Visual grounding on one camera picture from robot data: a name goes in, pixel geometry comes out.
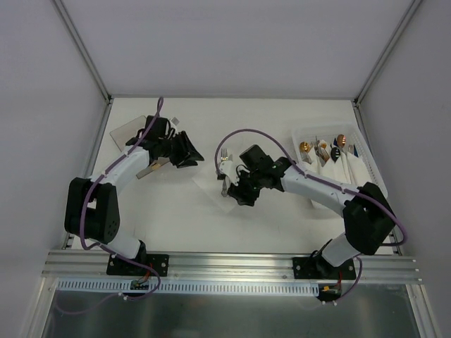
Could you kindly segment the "right aluminium frame post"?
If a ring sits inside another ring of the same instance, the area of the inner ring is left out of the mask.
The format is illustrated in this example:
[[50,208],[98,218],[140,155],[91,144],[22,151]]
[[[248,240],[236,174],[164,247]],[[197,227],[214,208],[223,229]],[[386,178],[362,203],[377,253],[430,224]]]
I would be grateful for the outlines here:
[[410,22],[412,21],[412,18],[418,11],[419,7],[422,5],[422,0],[413,0],[408,3],[408,7],[402,14],[398,24],[395,26],[395,29],[393,30],[392,34],[390,35],[387,43],[383,47],[382,52],[378,56],[375,64],[373,65],[369,75],[367,76],[364,84],[362,85],[362,88],[359,90],[358,95],[354,99],[354,104],[357,108],[359,108],[369,92],[371,85],[374,83],[380,72],[382,71],[382,68],[388,61],[390,55],[392,54],[393,50],[397,46],[397,43],[401,39],[404,31],[409,26]]

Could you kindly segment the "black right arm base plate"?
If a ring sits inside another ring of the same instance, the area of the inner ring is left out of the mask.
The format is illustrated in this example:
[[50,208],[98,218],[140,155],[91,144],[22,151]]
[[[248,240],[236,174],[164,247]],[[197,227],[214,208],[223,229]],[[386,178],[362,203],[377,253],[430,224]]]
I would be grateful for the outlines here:
[[357,277],[352,259],[334,267],[320,256],[294,257],[292,270],[296,280],[355,280]]

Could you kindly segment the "gold cutlery bundle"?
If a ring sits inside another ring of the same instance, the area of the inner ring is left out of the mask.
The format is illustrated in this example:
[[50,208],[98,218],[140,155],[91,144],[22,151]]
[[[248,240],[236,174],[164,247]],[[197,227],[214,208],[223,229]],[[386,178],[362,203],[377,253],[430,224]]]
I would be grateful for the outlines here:
[[327,152],[326,147],[327,144],[320,142],[319,140],[314,142],[314,149],[316,155],[320,159],[321,165],[325,165],[330,160],[330,154]]

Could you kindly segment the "white paper napkin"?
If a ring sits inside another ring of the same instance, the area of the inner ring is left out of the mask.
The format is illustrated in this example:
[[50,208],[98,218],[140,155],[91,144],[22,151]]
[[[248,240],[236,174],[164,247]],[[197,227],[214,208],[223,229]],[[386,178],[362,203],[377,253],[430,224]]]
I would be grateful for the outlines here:
[[237,206],[231,197],[222,195],[223,180],[217,179],[213,166],[203,167],[192,180],[224,213],[231,212]]

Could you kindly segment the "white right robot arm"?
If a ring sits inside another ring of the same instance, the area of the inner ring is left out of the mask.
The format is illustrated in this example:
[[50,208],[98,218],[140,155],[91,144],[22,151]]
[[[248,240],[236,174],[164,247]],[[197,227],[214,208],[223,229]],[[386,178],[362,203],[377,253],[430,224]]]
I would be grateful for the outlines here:
[[304,269],[323,278],[339,273],[341,265],[361,254],[372,256],[395,227],[395,216],[379,187],[357,187],[300,168],[292,159],[273,160],[253,145],[240,155],[244,166],[221,161],[218,171],[230,185],[228,195],[241,206],[253,206],[262,189],[304,196],[339,215],[345,230],[313,254]]

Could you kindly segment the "gold spoon in basket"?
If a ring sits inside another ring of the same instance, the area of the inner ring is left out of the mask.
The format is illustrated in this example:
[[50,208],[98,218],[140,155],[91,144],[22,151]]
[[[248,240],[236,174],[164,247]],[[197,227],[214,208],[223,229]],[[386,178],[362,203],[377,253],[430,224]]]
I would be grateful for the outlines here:
[[311,145],[308,142],[301,142],[299,144],[299,151],[302,158],[302,161],[308,164],[312,164],[313,161],[309,155],[309,152],[311,150]]

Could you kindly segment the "plain silver knife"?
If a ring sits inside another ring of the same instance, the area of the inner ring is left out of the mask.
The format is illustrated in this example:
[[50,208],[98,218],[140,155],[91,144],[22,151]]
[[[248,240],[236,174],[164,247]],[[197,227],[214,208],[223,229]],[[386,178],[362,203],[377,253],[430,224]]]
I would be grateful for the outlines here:
[[228,196],[228,179],[224,179],[222,182],[222,188],[221,188],[221,196],[227,197]]

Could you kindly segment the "ornate silver fork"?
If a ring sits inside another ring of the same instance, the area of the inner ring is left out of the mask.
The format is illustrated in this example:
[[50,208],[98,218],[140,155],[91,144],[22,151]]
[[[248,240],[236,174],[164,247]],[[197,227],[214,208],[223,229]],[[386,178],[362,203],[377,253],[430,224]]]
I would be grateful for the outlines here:
[[225,172],[230,170],[233,166],[233,157],[232,154],[228,151],[227,148],[221,149],[220,162],[218,164],[219,170],[221,172]]

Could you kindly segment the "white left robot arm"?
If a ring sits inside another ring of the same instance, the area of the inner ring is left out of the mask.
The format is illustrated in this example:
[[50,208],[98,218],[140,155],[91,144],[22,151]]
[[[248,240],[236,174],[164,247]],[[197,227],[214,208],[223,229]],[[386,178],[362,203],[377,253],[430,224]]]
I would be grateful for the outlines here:
[[122,256],[123,267],[130,274],[143,273],[147,267],[145,244],[120,231],[118,195],[138,173],[161,158],[177,168],[196,166],[204,160],[186,131],[177,131],[167,118],[150,115],[113,163],[96,175],[70,182],[66,232],[78,236],[84,249],[102,246]]

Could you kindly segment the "aluminium frame post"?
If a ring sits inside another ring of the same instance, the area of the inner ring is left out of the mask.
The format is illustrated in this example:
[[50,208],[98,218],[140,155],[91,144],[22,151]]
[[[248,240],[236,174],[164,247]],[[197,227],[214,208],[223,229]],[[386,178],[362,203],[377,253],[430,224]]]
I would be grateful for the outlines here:
[[410,22],[412,21],[412,18],[418,11],[419,7],[422,5],[422,0],[413,0],[408,3],[408,7],[402,14],[398,24],[395,26],[395,29],[393,30],[392,34],[390,35],[387,43],[383,47],[382,52],[378,56],[375,64],[373,65],[369,75],[367,76],[364,84],[362,85],[362,88],[359,90],[358,95],[354,99],[354,104],[357,108],[359,108],[369,92],[371,85],[374,83],[380,72],[382,71],[382,68],[388,61],[390,55],[392,54],[393,50],[397,46],[397,43],[401,39],[404,31],[409,26]]
[[62,0],[51,0],[51,4],[54,6],[57,15],[61,19],[63,26],[65,27],[71,41],[74,43],[74,46],[79,53],[85,67],[88,70],[91,78],[93,79],[99,93],[101,94],[102,99],[109,103],[111,100],[111,94],[109,93],[85,43],[83,41],[82,36],[79,33],[79,30],[72,19],[67,6]]

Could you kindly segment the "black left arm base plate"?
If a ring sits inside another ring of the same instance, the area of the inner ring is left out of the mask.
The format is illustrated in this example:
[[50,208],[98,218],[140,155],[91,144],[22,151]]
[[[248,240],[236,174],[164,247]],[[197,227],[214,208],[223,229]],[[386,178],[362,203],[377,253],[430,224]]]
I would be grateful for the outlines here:
[[152,268],[160,277],[166,277],[169,268],[168,254],[148,253],[147,257],[142,262],[129,263],[119,257],[109,256],[109,261],[106,267],[106,274],[110,276],[140,276],[143,277],[147,273],[154,276],[154,273],[149,271],[144,266]]

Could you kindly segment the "left aluminium frame post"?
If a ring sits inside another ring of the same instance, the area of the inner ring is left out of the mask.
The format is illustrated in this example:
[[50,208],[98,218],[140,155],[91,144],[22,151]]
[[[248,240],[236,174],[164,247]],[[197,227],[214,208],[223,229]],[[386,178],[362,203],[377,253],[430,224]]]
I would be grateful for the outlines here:
[[99,93],[101,94],[102,99],[109,103],[111,100],[111,94],[109,93],[85,43],[83,41],[82,36],[79,33],[79,30],[72,19],[67,6],[62,0],[51,0],[51,4],[54,6],[57,15],[61,19],[63,26],[65,27],[71,41],[74,43],[74,46],[79,53],[85,67],[88,70],[91,78],[93,79]]

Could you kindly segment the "white plastic basket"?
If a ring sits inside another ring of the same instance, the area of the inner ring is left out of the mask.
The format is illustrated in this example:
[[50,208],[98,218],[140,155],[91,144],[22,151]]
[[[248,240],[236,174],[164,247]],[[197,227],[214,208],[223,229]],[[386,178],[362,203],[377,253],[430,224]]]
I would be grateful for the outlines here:
[[388,196],[376,162],[356,125],[319,120],[292,128],[291,135],[302,168],[342,183],[372,182],[384,197]]

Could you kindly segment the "folded white napkins stack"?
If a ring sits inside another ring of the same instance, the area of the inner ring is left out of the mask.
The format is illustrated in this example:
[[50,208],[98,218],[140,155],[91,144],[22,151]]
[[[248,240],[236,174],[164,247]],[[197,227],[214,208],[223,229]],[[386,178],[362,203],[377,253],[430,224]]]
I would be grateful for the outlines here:
[[311,150],[309,155],[313,163],[308,164],[302,161],[302,164],[306,169],[314,173],[329,177],[338,182],[357,186],[363,186],[365,183],[371,182],[371,176],[365,163],[354,154],[341,153],[336,161],[330,158],[325,165],[321,165],[320,159],[315,154],[314,150]]

